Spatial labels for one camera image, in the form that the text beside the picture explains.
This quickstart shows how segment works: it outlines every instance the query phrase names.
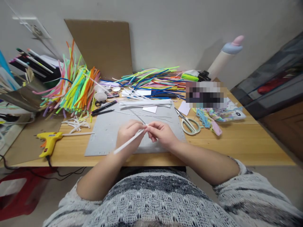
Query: wall outlet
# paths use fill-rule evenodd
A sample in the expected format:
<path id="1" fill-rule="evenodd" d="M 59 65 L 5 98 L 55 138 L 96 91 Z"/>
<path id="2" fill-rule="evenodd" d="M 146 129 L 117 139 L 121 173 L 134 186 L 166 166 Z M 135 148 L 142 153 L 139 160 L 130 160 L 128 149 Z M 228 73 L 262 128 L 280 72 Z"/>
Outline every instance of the wall outlet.
<path id="1" fill-rule="evenodd" d="M 13 17 L 14 20 L 18 20 L 20 24 L 27 24 L 31 29 L 34 28 L 39 34 L 40 38 L 48 39 L 51 38 L 44 26 L 39 22 L 37 17 Z"/>

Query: spray bottle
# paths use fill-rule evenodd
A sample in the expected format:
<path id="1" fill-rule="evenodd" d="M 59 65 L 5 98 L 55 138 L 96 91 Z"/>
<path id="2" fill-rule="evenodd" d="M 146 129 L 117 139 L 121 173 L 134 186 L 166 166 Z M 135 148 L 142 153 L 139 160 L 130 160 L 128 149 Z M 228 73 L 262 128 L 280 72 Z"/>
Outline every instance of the spray bottle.
<path id="1" fill-rule="evenodd" d="M 230 61 L 237 53 L 242 50 L 241 42 L 243 41 L 244 36 L 238 36 L 232 43 L 226 43 L 222 48 L 219 55 L 216 57 L 214 62 L 211 64 L 209 69 L 209 78 L 213 81 L 223 67 Z"/>

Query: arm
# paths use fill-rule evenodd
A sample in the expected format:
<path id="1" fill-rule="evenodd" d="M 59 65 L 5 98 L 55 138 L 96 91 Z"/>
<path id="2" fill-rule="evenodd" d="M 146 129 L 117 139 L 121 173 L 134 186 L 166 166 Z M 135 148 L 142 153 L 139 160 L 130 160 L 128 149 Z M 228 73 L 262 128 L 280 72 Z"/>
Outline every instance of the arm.
<path id="1" fill-rule="evenodd" d="M 131 120 L 120 127 L 116 148 L 127 142 L 139 129 L 146 128 L 139 121 Z M 106 196 L 126 159 L 138 148 L 146 133 L 132 141 L 118 154 L 110 153 L 84 177 L 60 201 L 59 209 L 43 223 L 45 227 L 82 226 L 90 214 L 98 208 Z"/>
<path id="2" fill-rule="evenodd" d="M 168 124 L 152 122 L 148 136 L 191 167 L 213 187 L 219 203 L 241 226 L 300 226 L 303 213 L 258 173 L 240 161 L 178 141 Z"/>
<path id="3" fill-rule="evenodd" d="M 148 135 L 153 142 L 158 139 L 165 148 L 211 185 L 221 184 L 239 174 L 237 163 L 230 157 L 179 141 L 166 123 L 150 123 Z"/>
<path id="4" fill-rule="evenodd" d="M 130 120 L 118 131 L 116 148 L 132 138 L 138 130 L 146 129 L 146 125 L 136 120 Z M 77 193 L 85 200 L 102 200 L 113 186 L 119 170 L 127 158 L 138 148 L 145 130 L 119 153 L 109 153 L 105 159 L 96 164 L 78 183 Z"/>

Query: knit sweater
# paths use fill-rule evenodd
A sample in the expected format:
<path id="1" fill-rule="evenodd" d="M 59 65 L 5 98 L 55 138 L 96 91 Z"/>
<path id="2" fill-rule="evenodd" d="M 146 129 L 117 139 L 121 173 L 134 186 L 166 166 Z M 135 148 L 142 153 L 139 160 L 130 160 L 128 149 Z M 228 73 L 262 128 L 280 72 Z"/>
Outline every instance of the knit sweater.
<path id="1" fill-rule="evenodd" d="M 77 184 L 44 227 L 302 226 L 303 213 L 265 177 L 236 160 L 238 176 L 214 186 L 213 202 L 181 171 L 149 169 L 116 183 L 103 201 L 81 199 Z"/>

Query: stool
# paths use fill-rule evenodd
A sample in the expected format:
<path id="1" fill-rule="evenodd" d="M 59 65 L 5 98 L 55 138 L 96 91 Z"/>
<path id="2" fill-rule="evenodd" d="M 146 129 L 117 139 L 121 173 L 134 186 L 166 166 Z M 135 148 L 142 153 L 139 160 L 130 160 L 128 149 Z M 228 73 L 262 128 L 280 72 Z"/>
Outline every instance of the stool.
<path id="1" fill-rule="evenodd" d="M 50 167 L 31 168 L 31 170 L 40 176 L 55 173 L 55 168 Z M 19 168 L 0 180 L 0 184 L 3 181 L 21 178 L 25 178 L 26 182 L 17 194 L 0 197 L 0 221 L 32 213 L 48 182 L 26 171 L 26 168 Z"/>

